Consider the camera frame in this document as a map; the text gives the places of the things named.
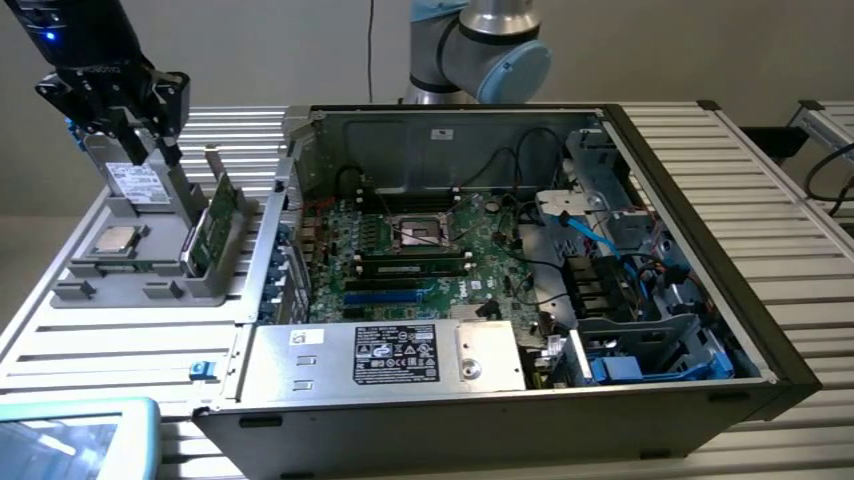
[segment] gray wall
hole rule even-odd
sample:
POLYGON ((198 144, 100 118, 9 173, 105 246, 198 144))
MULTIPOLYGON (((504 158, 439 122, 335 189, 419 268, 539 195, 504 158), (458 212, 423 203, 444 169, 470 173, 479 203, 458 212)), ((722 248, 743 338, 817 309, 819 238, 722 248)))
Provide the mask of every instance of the gray wall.
MULTIPOLYGON (((364 102, 367 0, 125 0, 196 105, 364 102)), ((538 100, 713 98, 745 123, 854 99, 850 0, 536 0, 555 65, 538 100)), ((378 0, 375 92, 403 93, 408 1, 378 0)), ((99 178, 32 85, 48 71, 0 8, 0 215, 73 215, 99 178)))

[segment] blue latch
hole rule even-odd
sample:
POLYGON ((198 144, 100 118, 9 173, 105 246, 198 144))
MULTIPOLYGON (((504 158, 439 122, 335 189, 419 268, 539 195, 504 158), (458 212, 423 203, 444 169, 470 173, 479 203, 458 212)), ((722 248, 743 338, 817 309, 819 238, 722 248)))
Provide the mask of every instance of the blue latch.
POLYGON ((215 362, 195 362, 190 367, 190 380, 216 380, 215 362))
POLYGON ((83 137, 80 137, 80 130, 77 129, 77 125, 71 120, 71 118, 65 118, 65 127, 68 128, 68 133, 71 138, 75 139, 75 143, 77 144, 77 148, 81 152, 85 152, 85 145, 83 144, 83 137))

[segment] power supply label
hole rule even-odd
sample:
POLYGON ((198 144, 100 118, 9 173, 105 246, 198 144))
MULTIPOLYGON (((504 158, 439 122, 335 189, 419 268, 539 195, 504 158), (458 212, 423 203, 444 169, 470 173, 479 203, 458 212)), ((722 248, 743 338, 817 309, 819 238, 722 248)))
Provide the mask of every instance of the power supply label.
POLYGON ((359 385, 439 381, 432 325, 356 327, 352 379, 359 385))

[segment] slotted aluminum surface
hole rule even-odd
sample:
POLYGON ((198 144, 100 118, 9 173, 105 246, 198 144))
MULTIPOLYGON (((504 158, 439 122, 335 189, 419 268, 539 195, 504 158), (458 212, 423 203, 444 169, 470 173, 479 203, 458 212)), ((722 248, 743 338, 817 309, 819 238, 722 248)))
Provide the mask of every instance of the slotted aluminum surface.
MULTIPOLYGON (((216 144, 234 184, 259 201, 226 303, 216 308, 53 309, 47 293, 29 311, 21 308, 4 332, 4 340, 16 338, 0 363, 0 402, 141 395, 160 402, 166 417, 187 418, 192 405, 216 397, 219 381, 191 382, 190 365, 216 362, 222 378, 235 319, 256 308, 242 296, 279 162, 282 115, 282 108, 196 108, 179 142, 192 182, 208 193, 215 187, 203 149, 216 144)), ((84 168, 85 160, 77 160, 84 168)), ((97 206, 91 212, 97 217, 97 206)))
MULTIPOLYGON (((779 189, 766 173, 766 163, 770 162, 746 147, 721 116, 701 110, 693 103, 626 104, 625 107, 689 198, 697 200, 701 216, 766 300, 774 318, 825 384, 825 390, 773 422, 737 425, 686 459, 407 478, 854 478, 851 261, 845 257, 838 242, 827 238, 811 220, 814 213, 805 211, 785 194, 774 191, 779 189), (734 183, 727 186, 726 180, 734 183), (739 200, 733 201, 729 195, 722 194, 726 192, 739 200)), ((215 110, 206 112, 216 117, 215 110)), ((192 121, 199 122, 199 117, 195 116, 192 121)), ((264 122, 271 124, 267 128, 276 128, 274 120, 264 122)), ((254 164, 255 161, 247 158, 246 162, 234 165, 246 165, 247 174, 263 173, 262 163, 254 164)), ((179 362, 179 359, 166 356, 160 361, 168 364, 172 360, 179 362)), ((162 439, 160 478, 243 478, 192 423, 164 422, 162 439)))

